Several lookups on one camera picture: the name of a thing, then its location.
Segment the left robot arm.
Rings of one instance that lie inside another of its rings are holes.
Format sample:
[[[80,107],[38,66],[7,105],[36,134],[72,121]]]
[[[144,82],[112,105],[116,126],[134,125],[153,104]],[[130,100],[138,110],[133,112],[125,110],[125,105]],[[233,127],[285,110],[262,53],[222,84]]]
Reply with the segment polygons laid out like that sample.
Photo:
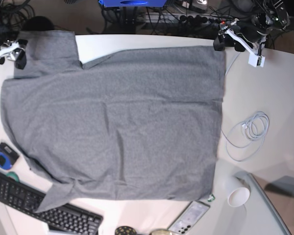
[[[283,31],[290,24],[282,0],[230,0],[229,3],[239,17],[220,22],[213,43],[216,51],[234,47],[238,52],[261,56],[270,32]]]

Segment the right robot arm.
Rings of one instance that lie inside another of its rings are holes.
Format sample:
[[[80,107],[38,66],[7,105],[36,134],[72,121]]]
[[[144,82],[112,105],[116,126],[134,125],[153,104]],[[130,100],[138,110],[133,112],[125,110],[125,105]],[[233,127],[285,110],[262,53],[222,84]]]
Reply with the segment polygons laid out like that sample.
[[[19,32],[9,27],[3,21],[3,16],[3,10],[0,9],[0,65],[7,59],[14,62],[15,68],[23,70],[27,64],[25,49],[28,41],[18,39]]]

